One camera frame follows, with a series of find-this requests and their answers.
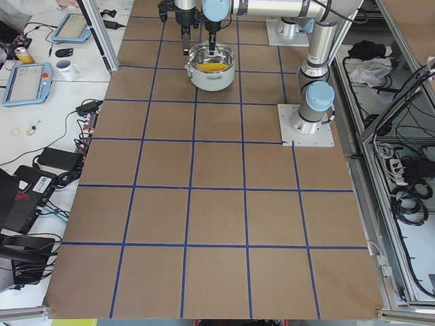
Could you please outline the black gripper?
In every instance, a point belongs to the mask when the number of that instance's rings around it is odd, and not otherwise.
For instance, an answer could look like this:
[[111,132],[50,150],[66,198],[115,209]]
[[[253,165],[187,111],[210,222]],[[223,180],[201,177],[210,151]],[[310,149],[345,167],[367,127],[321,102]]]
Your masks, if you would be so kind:
[[190,30],[191,26],[196,28],[196,8],[190,10],[177,9],[175,12],[176,22],[181,27],[181,44],[183,55],[187,56],[190,51]]
[[215,44],[216,44],[216,34],[221,29],[221,21],[205,21],[205,28],[209,32],[209,54],[214,55]]

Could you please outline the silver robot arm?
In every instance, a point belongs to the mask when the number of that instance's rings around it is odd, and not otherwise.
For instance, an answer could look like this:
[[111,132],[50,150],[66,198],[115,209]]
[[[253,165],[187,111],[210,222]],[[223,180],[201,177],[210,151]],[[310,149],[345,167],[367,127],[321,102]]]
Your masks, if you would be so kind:
[[215,54],[217,33],[221,29],[221,21],[230,12],[228,0],[204,0],[202,1],[205,28],[209,32],[209,53]]
[[158,6],[162,21],[168,12],[175,13],[189,67],[197,58],[207,62],[233,60],[230,49],[216,41],[222,21],[232,14],[279,16],[275,32],[281,37],[293,26],[311,34],[306,58],[298,70],[302,104],[290,118],[291,127],[300,134],[315,134],[327,124],[324,116],[334,101],[334,89],[327,82],[329,62],[334,46],[341,44],[336,32],[342,21],[353,21],[351,16],[359,7],[359,1],[203,1],[199,10],[195,1],[161,1]]

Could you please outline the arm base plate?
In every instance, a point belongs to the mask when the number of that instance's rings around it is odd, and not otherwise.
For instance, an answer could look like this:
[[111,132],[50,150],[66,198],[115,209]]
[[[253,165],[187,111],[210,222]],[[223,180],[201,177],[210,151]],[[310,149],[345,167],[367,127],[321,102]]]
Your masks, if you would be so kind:
[[300,105],[278,104],[278,118],[283,146],[334,147],[328,114],[319,122],[306,122],[299,114]]
[[266,19],[268,44],[270,46],[308,47],[307,34],[294,21]]

